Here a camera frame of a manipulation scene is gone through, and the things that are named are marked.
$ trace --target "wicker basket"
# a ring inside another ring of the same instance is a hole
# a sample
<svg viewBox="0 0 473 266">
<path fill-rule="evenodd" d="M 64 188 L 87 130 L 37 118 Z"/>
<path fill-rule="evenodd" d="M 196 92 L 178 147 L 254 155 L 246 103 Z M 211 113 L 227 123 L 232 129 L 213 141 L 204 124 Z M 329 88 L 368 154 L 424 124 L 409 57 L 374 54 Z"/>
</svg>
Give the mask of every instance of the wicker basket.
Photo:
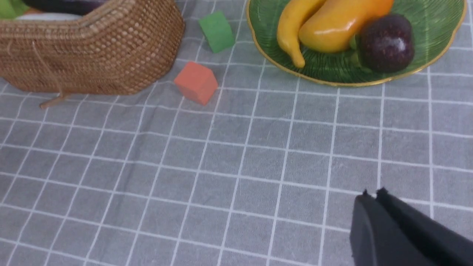
<svg viewBox="0 0 473 266">
<path fill-rule="evenodd" d="M 109 0 L 73 21 L 0 20 L 0 77 L 31 92 L 129 95 L 164 76 L 184 34 L 175 0 Z"/>
</svg>

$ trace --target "leaf-shaped plate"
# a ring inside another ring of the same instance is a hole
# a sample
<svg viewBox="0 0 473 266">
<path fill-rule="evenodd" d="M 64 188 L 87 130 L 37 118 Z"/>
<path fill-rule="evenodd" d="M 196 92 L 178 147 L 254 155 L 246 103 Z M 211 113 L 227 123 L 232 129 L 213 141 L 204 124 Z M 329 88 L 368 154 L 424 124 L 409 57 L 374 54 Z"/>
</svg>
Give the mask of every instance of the leaf-shaped plate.
<svg viewBox="0 0 473 266">
<path fill-rule="evenodd" d="M 288 2 L 248 0 L 246 17 L 258 50 L 286 72 L 317 83 L 352 87 L 381 84 L 428 67 L 447 52 L 468 10 L 467 0 L 394 0 L 392 12 L 404 15 L 412 24 L 416 54 L 406 69 L 379 74 L 352 64 L 349 51 L 325 54 L 303 48 L 306 66 L 296 68 L 276 40 L 279 17 Z"/>
</svg>

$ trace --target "orange block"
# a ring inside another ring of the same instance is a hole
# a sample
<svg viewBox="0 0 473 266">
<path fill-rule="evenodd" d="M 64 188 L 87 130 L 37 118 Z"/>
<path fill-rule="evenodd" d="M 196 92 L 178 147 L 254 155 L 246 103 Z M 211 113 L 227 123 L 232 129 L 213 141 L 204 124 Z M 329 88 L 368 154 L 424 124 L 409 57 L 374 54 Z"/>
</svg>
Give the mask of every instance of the orange block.
<svg viewBox="0 0 473 266">
<path fill-rule="evenodd" d="M 188 62 L 174 79 L 184 97 L 206 105 L 219 86 L 212 70 L 195 62 Z"/>
</svg>

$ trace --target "green vegetable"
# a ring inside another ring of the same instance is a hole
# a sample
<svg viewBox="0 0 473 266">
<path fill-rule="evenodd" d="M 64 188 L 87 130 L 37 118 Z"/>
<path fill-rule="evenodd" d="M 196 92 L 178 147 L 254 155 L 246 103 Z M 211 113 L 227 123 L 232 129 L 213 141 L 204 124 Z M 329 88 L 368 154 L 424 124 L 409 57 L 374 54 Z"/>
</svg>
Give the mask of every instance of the green vegetable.
<svg viewBox="0 0 473 266">
<path fill-rule="evenodd" d="M 14 19 L 23 15 L 28 8 L 21 0 L 0 0 L 0 19 Z"/>
</svg>

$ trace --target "orange bell pepper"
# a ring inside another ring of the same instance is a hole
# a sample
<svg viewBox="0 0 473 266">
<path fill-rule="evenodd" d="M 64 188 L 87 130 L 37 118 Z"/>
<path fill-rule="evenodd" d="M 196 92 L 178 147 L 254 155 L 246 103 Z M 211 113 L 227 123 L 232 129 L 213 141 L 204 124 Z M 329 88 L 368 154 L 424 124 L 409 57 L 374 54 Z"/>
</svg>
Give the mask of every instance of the orange bell pepper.
<svg viewBox="0 0 473 266">
<path fill-rule="evenodd" d="M 394 0 L 327 0 L 301 27 L 299 39 L 308 48 L 337 53 L 369 21 L 389 14 Z"/>
</svg>

